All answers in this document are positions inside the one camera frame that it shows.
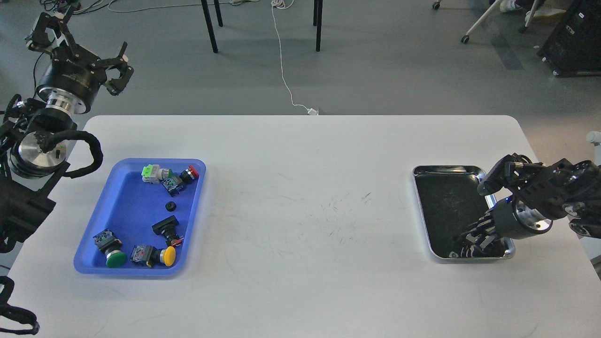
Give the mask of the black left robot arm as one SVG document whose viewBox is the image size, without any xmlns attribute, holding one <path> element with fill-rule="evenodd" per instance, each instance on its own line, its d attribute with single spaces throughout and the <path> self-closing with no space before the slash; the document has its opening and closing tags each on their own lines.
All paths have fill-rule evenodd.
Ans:
<svg viewBox="0 0 601 338">
<path fill-rule="evenodd" d="M 35 21 L 26 45 L 51 61 L 34 96 L 15 94 L 1 111 L 0 244 L 2 254 L 24 243 L 51 214 L 49 198 L 63 177 L 90 175 L 103 163 L 98 139 L 80 131 L 75 114 L 92 109 L 102 86 L 112 96 L 126 88 L 133 67 L 123 43 L 117 56 L 100 58 L 75 42 L 69 20 L 78 0 L 61 0 Z"/>
</svg>

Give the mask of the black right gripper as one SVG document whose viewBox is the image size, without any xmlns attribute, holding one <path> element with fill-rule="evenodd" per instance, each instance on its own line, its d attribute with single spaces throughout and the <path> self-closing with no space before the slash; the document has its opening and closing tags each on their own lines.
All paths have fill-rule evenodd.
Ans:
<svg viewBox="0 0 601 338">
<path fill-rule="evenodd" d="M 487 211 L 475 222 L 469 224 L 454 237 L 456 247 L 449 253 L 450 259 L 498 259 L 503 256 L 503 239 L 496 240 L 496 233 L 502 238 L 526 239 L 550 231 L 553 220 L 538 210 L 532 209 L 519 200 L 501 200 L 492 211 Z M 492 238 L 486 250 L 468 240 Z"/>
</svg>

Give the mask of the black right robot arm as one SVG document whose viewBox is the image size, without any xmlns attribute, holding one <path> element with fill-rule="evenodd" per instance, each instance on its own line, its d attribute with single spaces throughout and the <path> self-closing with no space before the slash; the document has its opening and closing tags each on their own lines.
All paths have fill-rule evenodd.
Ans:
<svg viewBox="0 0 601 338">
<path fill-rule="evenodd" d="M 504 239 L 547 233 L 554 220 L 571 216 L 569 227 L 580 236 L 600 237 L 600 166 L 593 161 L 551 165 L 523 154 L 501 158 L 478 185 L 479 195 L 506 188 L 511 195 L 496 202 L 456 238 L 459 253 L 451 257 L 481 258 Z"/>
</svg>

